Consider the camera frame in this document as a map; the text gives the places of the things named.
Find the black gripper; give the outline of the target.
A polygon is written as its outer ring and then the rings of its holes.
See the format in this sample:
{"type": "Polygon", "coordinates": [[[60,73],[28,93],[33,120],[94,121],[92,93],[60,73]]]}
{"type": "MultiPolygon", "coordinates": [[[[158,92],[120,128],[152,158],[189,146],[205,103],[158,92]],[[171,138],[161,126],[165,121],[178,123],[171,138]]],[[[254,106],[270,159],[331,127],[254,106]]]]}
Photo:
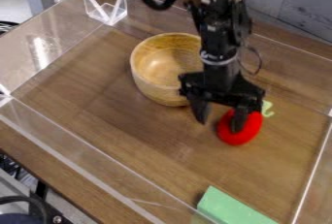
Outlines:
{"type": "Polygon", "coordinates": [[[262,110],[265,90],[250,82],[241,74],[231,82],[213,79],[209,83],[202,72],[186,73],[178,76],[181,82],[179,93],[190,103],[195,120],[205,124],[210,114],[210,103],[217,103],[233,109],[230,131],[238,133],[245,126],[249,111],[262,110]]]}

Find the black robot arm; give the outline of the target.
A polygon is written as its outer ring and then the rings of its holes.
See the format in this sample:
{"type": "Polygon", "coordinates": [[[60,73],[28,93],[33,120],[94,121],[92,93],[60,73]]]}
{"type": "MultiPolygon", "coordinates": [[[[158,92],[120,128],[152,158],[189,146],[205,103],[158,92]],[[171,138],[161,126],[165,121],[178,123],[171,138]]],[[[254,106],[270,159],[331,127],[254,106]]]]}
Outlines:
{"type": "Polygon", "coordinates": [[[238,133],[249,114],[262,109],[265,90],[244,76],[240,50],[252,34],[252,18],[245,0],[142,0],[155,11],[170,9],[182,1],[191,14],[201,38],[199,58],[203,69],[179,75],[181,90],[198,122],[207,118],[207,106],[217,103],[231,107],[227,128],[238,133]]]}

